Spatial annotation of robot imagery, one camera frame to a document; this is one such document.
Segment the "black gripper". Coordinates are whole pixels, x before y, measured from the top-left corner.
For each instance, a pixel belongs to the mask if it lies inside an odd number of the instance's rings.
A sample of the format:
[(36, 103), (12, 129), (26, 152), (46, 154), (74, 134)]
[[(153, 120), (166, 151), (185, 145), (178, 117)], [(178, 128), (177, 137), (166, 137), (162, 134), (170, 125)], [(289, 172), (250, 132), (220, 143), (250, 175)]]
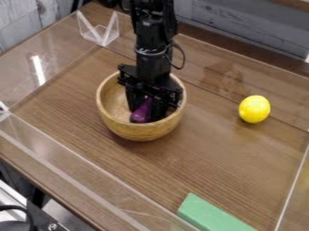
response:
[(145, 97), (153, 97), (151, 120), (166, 117), (167, 108), (177, 108), (182, 100), (182, 87), (170, 77), (173, 49), (134, 49), (137, 65), (119, 64), (118, 83), (126, 87), (130, 111), (134, 112)]

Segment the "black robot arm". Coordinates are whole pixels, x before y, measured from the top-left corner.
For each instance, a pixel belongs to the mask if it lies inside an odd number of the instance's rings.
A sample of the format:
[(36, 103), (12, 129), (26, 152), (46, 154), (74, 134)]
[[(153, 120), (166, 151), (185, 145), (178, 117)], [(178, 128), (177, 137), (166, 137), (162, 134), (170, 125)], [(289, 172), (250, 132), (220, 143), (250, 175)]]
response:
[(171, 78), (173, 48), (178, 33), (174, 0), (130, 0), (130, 16), (137, 42), (137, 65), (118, 66), (118, 83), (126, 88), (130, 121), (151, 123), (167, 116), (182, 100), (184, 88)]

